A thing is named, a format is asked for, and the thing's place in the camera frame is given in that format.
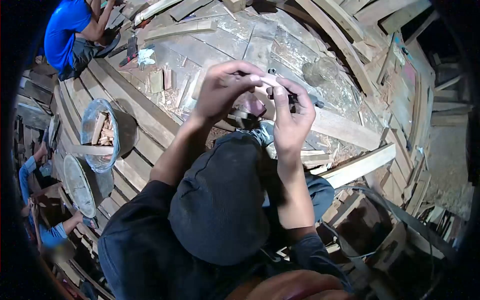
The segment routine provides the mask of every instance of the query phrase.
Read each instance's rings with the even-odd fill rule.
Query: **dirt floor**
[[[428,167],[432,174],[425,201],[468,220],[473,187],[468,182],[466,127],[430,127]]]

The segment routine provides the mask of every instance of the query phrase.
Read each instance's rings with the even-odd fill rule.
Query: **sneaker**
[[[274,122],[270,120],[260,121],[259,128],[252,130],[242,130],[242,132],[248,133],[253,136],[262,147],[267,147],[273,143],[273,126]]]

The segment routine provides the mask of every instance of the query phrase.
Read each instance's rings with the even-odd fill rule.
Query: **man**
[[[59,71],[59,80],[77,78],[95,56],[112,50],[116,43],[107,48],[104,37],[105,26],[115,4],[108,0],[100,14],[102,0],[62,0],[50,17],[45,31],[45,56]]]
[[[315,118],[304,88],[277,78],[275,124],[230,133],[204,152],[212,126],[264,75],[241,60],[210,68],[195,110],[149,183],[109,220],[99,259],[117,299],[350,297],[314,226],[334,190],[303,172],[300,151]],[[295,113],[288,93],[297,95]],[[272,140],[278,161],[264,162]],[[290,261],[275,254],[284,246],[291,246]]]
[[[25,222],[25,227],[31,241],[36,240],[37,249],[40,253],[44,250],[52,250],[56,247],[62,247],[67,241],[68,234],[79,224],[85,223],[91,228],[98,228],[95,219],[85,217],[80,210],[78,210],[71,218],[65,222],[59,223],[56,226],[48,229],[42,222],[38,220],[39,207],[30,198],[30,191],[28,188],[28,176],[36,169],[36,163],[48,154],[47,148],[48,128],[42,138],[42,144],[35,154],[29,157],[18,172],[18,179],[20,182],[20,190],[25,206],[22,208],[21,215],[28,218]]]

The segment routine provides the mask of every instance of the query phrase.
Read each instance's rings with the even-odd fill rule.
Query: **blue t-shirt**
[[[75,32],[90,23],[92,13],[84,0],[63,0],[53,12],[45,31],[45,56],[60,72],[72,61]]]

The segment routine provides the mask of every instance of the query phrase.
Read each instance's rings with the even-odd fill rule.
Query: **fingernail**
[[[251,81],[260,81],[260,76],[258,75],[250,75],[250,80]]]
[[[283,95],[283,87],[281,86],[276,86],[273,88],[273,91],[276,95]]]

